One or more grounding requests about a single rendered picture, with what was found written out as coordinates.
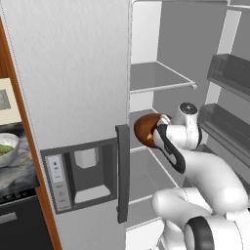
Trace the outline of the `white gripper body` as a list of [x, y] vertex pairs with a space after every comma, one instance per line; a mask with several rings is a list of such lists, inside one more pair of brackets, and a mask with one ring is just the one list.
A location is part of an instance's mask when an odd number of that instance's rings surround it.
[[171, 119], [166, 115], [166, 114], [161, 114], [160, 118], [157, 122], [157, 125], [170, 125], [171, 124]]

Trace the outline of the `grey fridge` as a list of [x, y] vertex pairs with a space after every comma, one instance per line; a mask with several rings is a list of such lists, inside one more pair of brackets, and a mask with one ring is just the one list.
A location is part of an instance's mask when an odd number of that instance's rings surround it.
[[[212, 57], [221, 55], [218, 48], [229, 10], [249, 12], [250, 0], [241, 2], [235, 0], [159, 0], [134, 3], [131, 65], [163, 63], [194, 81], [197, 88], [181, 87], [140, 94], [130, 93], [130, 113], [152, 109], [153, 113], [173, 115], [182, 103], [193, 103], [198, 110], [206, 105], [211, 83], [207, 79], [207, 74]], [[203, 139], [197, 146], [197, 150], [219, 156], [206, 145], [207, 136], [210, 135], [202, 129]], [[250, 195], [250, 184], [242, 179], [233, 168], [232, 170]], [[184, 178], [183, 184], [172, 188], [191, 186], [188, 179], [181, 176]], [[152, 237], [156, 240], [156, 248], [165, 250], [160, 240], [164, 231], [164, 222], [158, 216], [156, 220], [130, 229], [130, 231], [143, 229], [149, 225], [157, 227], [152, 233]]]

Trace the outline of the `dark transparent door bin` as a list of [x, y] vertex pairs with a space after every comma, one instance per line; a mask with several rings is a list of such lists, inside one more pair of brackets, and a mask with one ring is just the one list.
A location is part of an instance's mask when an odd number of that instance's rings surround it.
[[206, 104], [198, 114], [200, 127], [250, 168], [250, 125], [218, 104]]
[[231, 54], [215, 55], [207, 79], [250, 102], [250, 61]]

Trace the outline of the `grey wall outlet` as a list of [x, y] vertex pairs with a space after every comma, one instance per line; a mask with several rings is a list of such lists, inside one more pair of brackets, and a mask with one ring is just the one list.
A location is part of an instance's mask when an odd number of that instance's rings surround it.
[[0, 90], [0, 110], [10, 109], [10, 102], [6, 90]]

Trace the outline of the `black dishwasher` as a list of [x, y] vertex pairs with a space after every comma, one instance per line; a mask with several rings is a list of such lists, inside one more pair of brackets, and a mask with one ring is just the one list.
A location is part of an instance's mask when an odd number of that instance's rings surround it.
[[0, 216], [17, 219], [0, 225], [0, 250], [54, 250], [34, 188], [0, 197]]

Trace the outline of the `open grey fridge door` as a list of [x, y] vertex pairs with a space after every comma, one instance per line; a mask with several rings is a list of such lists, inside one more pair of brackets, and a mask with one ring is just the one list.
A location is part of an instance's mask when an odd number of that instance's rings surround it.
[[[229, 10], [227, 12], [218, 52], [220, 54], [231, 52], [234, 56], [250, 60], [250, 11]], [[250, 101], [223, 89], [213, 82], [209, 85], [205, 103], [218, 104], [250, 125]], [[233, 156], [228, 149], [212, 136], [206, 137], [206, 145], [223, 157], [234, 171], [250, 184], [250, 167], [248, 166], [250, 159], [244, 163], [236, 156]]]

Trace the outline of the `white bowl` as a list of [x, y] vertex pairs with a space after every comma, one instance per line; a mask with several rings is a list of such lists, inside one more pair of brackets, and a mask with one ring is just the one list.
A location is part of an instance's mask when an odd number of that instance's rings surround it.
[[20, 148], [19, 138], [11, 133], [0, 133], [0, 145], [11, 146], [12, 151], [2, 154], [0, 153], [0, 168], [9, 165], [18, 155]]

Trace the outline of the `brown bowl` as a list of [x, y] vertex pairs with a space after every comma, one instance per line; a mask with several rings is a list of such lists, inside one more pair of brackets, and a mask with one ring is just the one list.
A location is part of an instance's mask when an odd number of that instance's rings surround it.
[[163, 113], [150, 113], [140, 117], [134, 124], [137, 139], [145, 146], [164, 148], [166, 139], [166, 125], [157, 125]]

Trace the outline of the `grey fridge door with dispenser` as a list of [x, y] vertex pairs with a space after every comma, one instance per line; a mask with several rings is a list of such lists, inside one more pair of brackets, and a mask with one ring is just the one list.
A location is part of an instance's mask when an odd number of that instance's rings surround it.
[[132, 0], [0, 0], [62, 250], [125, 250], [117, 125], [128, 125]]

